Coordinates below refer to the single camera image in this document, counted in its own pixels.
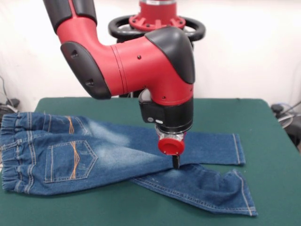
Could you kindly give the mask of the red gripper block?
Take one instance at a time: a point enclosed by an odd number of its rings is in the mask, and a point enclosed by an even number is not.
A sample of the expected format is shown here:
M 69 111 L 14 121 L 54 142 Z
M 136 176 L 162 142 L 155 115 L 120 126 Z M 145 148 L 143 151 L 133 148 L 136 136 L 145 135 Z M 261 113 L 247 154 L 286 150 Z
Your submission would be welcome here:
M 165 155 L 172 155 L 173 168 L 180 168 L 180 155 L 184 152 L 185 133 L 158 133 L 158 148 Z

